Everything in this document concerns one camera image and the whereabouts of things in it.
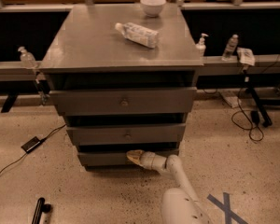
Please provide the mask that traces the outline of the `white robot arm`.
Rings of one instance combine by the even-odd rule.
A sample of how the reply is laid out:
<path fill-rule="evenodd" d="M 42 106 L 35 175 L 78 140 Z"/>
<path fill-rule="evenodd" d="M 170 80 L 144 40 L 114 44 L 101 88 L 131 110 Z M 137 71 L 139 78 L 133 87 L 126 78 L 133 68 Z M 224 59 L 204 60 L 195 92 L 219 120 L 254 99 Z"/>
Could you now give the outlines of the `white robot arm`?
<path fill-rule="evenodd" d="M 157 171 L 175 181 L 176 187 L 166 190 L 161 199 L 163 224 L 213 224 L 190 184 L 178 156 L 163 157 L 141 149 L 130 150 L 126 156 L 134 164 Z"/>

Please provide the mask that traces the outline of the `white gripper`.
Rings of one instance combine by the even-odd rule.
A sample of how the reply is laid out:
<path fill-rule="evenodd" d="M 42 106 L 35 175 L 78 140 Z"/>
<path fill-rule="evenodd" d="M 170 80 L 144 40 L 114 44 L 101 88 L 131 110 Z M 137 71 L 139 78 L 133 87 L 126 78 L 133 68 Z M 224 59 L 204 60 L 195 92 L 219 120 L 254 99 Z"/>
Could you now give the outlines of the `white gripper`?
<path fill-rule="evenodd" d="M 154 152 L 146 152 L 142 149 L 130 150 L 127 152 L 127 158 L 133 164 L 148 170 L 157 172 L 166 170 L 166 158 Z"/>

